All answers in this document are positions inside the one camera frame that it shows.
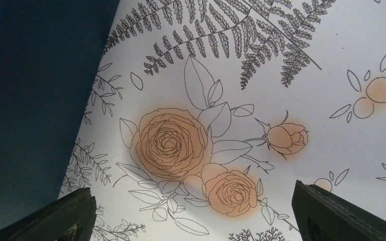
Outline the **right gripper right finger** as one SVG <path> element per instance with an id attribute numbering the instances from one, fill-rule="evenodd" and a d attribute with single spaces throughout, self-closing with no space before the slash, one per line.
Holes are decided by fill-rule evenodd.
<path id="1" fill-rule="evenodd" d="M 302 240 L 386 240 L 386 220 L 315 184 L 296 181 L 292 208 Z"/>

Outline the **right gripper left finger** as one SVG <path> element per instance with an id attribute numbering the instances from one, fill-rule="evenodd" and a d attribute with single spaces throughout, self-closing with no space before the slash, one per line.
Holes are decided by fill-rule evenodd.
<path id="1" fill-rule="evenodd" d="M 0 240 L 90 240 L 96 208 L 90 188 L 79 188 L 0 229 Z"/>

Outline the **dark blue piece box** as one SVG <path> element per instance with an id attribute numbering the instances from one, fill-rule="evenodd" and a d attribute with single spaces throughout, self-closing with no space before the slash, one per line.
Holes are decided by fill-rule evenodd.
<path id="1" fill-rule="evenodd" d="M 0 229 L 55 201 L 118 1 L 0 1 Z"/>

